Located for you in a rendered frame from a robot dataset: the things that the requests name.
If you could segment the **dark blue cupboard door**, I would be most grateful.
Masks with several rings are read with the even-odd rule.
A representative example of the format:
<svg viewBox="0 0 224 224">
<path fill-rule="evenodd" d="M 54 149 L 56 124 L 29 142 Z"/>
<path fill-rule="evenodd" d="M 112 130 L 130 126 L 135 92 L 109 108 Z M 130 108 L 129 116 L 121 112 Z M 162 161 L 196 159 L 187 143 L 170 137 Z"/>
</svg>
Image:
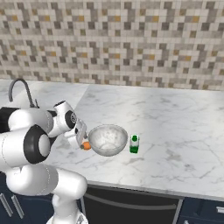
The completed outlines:
<svg viewBox="0 0 224 224">
<path fill-rule="evenodd" d="M 6 210 L 0 200 L 0 224 L 46 224 L 53 216 L 51 194 L 44 196 L 24 196 L 12 192 L 6 185 L 6 176 L 0 172 L 0 194 L 9 205 Z M 12 197 L 15 196 L 24 216 L 20 216 Z"/>
</svg>

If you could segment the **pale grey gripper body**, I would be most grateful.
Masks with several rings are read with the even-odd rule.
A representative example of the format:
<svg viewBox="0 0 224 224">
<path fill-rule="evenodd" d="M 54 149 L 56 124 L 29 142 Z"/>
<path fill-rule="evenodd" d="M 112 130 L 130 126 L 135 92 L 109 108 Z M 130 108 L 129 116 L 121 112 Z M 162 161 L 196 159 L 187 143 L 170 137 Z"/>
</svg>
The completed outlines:
<svg viewBox="0 0 224 224">
<path fill-rule="evenodd" d="M 74 128 L 64 134 L 64 137 L 73 148 L 80 148 L 83 139 L 87 136 L 87 125 L 78 119 Z"/>
</svg>

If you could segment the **dark grey curved tap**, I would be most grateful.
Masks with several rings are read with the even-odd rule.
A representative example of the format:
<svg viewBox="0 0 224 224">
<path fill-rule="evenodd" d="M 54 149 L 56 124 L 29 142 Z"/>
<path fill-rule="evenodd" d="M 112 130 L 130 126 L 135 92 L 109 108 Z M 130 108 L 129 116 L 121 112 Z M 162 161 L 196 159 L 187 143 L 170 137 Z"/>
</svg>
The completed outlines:
<svg viewBox="0 0 224 224">
<path fill-rule="evenodd" d="M 31 91 L 29 89 L 28 83 L 23 78 L 16 78 L 15 80 L 13 80 L 11 82 L 11 84 L 9 86 L 9 90 L 8 90 L 9 101 L 13 102 L 12 92 L 13 92 L 13 88 L 14 88 L 15 84 L 18 81 L 21 81 L 24 84 L 24 88 L 25 88 L 25 91 L 26 91 L 26 95 L 28 97 L 30 108 L 37 108 L 37 109 L 39 109 L 38 101 L 36 99 L 35 99 L 35 101 L 32 100 L 32 95 L 31 95 Z"/>
</svg>

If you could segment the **clear glass bowl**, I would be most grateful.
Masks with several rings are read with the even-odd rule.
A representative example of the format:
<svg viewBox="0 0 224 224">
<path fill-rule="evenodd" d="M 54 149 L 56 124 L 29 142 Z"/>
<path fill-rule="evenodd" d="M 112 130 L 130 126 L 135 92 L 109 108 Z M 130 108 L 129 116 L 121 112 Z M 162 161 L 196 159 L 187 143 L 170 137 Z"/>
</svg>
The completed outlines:
<svg viewBox="0 0 224 224">
<path fill-rule="evenodd" d="M 127 131 L 114 124 L 103 124 L 89 131 L 88 141 L 92 150 L 100 156 L 119 154 L 128 142 Z"/>
</svg>

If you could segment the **black dishwasher door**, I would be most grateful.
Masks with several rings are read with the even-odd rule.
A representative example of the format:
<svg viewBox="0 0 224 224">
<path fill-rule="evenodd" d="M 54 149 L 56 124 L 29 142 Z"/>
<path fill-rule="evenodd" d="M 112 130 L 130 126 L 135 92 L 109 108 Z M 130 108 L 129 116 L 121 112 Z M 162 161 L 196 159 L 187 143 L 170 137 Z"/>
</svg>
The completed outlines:
<svg viewBox="0 0 224 224">
<path fill-rule="evenodd" d="M 88 199 L 84 195 L 81 206 L 89 224 L 176 224 L 183 202 L 176 196 L 100 185 L 89 185 L 86 193 L 131 205 L 177 206 L 176 210 L 142 211 L 109 206 Z"/>
</svg>

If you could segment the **green and white milk carton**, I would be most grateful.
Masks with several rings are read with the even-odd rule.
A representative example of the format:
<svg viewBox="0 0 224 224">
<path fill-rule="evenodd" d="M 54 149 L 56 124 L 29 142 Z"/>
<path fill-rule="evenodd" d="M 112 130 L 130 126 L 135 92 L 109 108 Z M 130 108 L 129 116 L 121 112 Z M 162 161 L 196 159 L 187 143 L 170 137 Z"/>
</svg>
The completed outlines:
<svg viewBox="0 0 224 224">
<path fill-rule="evenodd" d="M 131 135 L 130 136 L 130 141 L 129 141 L 129 152 L 130 153 L 138 153 L 139 149 L 139 135 Z"/>
</svg>

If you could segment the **dark blue drawer front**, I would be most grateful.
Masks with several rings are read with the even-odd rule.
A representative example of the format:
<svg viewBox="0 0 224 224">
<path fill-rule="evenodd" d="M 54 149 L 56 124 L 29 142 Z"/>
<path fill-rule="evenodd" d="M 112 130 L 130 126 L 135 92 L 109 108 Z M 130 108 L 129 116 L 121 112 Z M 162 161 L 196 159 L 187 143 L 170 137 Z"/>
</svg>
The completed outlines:
<svg viewBox="0 0 224 224">
<path fill-rule="evenodd" d="M 185 198 L 177 224 L 224 224 L 224 213 L 216 207 L 224 207 L 224 201 Z"/>
</svg>

